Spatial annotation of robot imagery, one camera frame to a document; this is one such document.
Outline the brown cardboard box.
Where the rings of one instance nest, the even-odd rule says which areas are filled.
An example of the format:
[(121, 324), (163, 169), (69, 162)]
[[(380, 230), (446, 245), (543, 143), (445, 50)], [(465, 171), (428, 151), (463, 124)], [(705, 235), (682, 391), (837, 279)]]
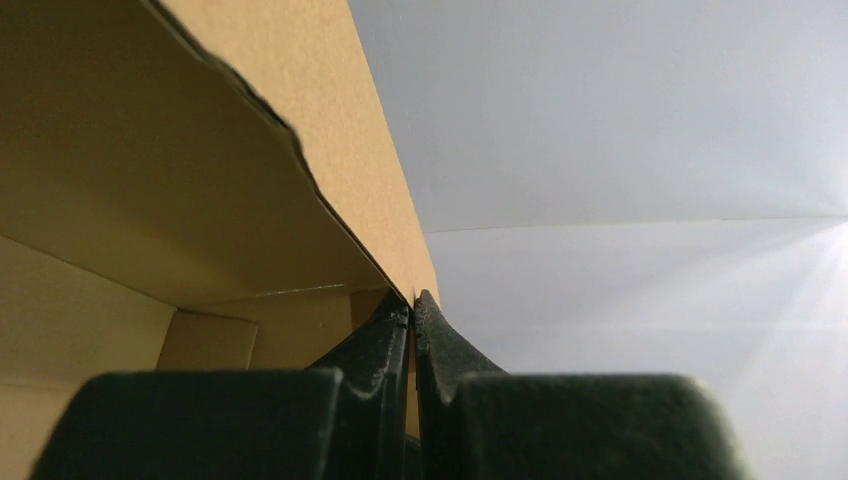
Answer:
[(302, 368), (437, 276), (344, 1), (1, 5), (1, 475), (107, 372)]

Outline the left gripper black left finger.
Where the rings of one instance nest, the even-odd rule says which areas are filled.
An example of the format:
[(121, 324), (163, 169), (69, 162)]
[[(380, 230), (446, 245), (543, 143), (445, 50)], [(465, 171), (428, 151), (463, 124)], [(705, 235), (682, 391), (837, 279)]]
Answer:
[(35, 479), (400, 479), (408, 329), (394, 293), (302, 370), (114, 372), (73, 396)]

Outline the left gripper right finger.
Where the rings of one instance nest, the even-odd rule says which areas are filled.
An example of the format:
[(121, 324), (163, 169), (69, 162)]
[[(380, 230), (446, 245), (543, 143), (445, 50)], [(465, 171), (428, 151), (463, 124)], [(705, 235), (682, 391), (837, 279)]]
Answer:
[(513, 375), (414, 304), (427, 479), (745, 479), (722, 408), (673, 374)]

